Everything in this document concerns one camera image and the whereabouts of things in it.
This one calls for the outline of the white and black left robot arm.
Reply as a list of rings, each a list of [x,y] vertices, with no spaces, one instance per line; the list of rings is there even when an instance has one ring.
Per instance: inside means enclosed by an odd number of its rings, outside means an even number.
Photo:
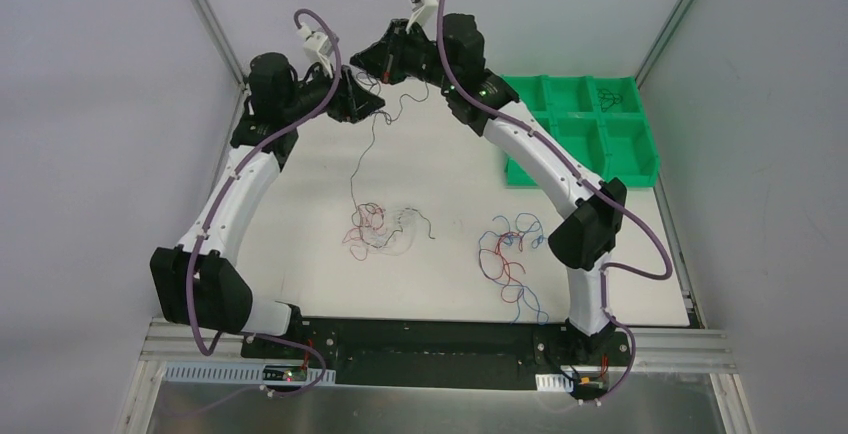
[[[266,334],[281,358],[297,356],[305,332],[291,320],[297,307],[255,293],[236,269],[237,255],[259,203],[281,174],[298,140],[295,123],[310,112],[357,123],[384,100],[364,89],[351,68],[313,63],[304,78],[276,52],[254,57],[250,94],[230,139],[224,172],[194,225],[173,247],[157,248],[150,269],[166,320],[229,334]]]

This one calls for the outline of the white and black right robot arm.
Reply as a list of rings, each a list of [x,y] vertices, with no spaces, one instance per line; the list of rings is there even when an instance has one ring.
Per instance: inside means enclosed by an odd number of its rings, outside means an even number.
[[[486,65],[485,40],[469,14],[448,14],[441,34],[428,38],[419,25],[390,22],[383,36],[350,62],[385,84],[415,78],[439,87],[458,121],[503,150],[542,188],[561,216],[549,235],[554,257],[565,265],[570,307],[565,345],[583,364],[607,351],[615,326],[605,314],[601,268],[611,259],[627,197],[624,184],[603,181],[532,119],[519,94]]]

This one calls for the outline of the black robot base mount plate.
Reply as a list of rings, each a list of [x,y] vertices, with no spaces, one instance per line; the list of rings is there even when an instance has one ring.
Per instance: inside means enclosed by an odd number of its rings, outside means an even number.
[[[241,355],[293,363],[345,386],[529,391],[542,375],[589,376],[632,358],[613,326],[581,340],[567,323],[484,323],[312,317],[296,324],[296,347],[255,339]]]

